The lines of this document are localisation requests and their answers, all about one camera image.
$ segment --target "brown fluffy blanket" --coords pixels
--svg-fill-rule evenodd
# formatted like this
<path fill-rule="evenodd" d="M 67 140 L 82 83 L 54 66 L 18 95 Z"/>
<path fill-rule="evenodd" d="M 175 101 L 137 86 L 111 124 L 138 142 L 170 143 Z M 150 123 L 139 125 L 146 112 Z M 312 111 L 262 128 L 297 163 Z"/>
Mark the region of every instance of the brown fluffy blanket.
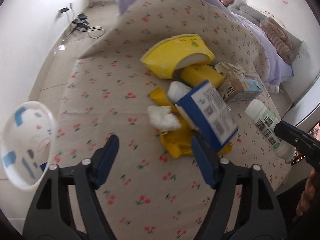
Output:
<path fill-rule="evenodd" d="M 271 17 L 260 22 L 260 28 L 275 46 L 279 56 L 288 64 L 292 58 L 292 44 L 284 33 L 283 28 Z"/>

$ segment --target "green logo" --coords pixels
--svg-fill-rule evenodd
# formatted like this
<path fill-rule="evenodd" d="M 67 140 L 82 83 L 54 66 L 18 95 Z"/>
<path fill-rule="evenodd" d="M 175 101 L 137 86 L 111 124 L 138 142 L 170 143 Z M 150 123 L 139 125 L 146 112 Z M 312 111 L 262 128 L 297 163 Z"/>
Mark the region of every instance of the green logo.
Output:
<path fill-rule="evenodd" d="M 273 146 L 273 148 L 274 148 L 274 149 L 277 149 L 277 148 L 279 147 L 279 145 L 280 145 L 280 143 L 276 143 L 276 144 Z"/>

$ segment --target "yellow sponge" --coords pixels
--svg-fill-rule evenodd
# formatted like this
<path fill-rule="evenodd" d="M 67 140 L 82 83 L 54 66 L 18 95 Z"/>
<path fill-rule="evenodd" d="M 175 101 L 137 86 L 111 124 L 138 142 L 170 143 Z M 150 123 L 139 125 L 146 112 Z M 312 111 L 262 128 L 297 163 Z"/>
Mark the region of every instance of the yellow sponge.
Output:
<path fill-rule="evenodd" d="M 185 67 L 180 77 L 193 87 L 196 87 L 205 80 L 209 80 L 215 88 L 218 88 L 224 81 L 224 76 L 208 65 L 191 65 Z"/>

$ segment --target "white bottle cap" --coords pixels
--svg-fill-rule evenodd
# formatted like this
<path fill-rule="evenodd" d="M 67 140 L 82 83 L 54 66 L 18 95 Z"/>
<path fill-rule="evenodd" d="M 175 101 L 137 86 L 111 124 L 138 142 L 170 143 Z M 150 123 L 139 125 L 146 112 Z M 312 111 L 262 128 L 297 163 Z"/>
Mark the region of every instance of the white bottle cap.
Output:
<path fill-rule="evenodd" d="M 260 100 L 254 99 L 244 112 L 251 118 L 251 120 L 254 120 L 264 107 L 265 105 Z"/>

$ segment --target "blue box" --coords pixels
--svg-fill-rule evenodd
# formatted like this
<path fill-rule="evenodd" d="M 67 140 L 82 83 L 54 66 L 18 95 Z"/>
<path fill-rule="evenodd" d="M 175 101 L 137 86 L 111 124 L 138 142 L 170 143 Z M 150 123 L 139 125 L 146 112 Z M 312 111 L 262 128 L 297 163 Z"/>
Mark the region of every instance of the blue box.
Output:
<path fill-rule="evenodd" d="M 176 107 L 182 117 L 216 152 L 219 152 L 238 130 L 226 103 L 208 80 L 190 90 L 176 103 Z"/>

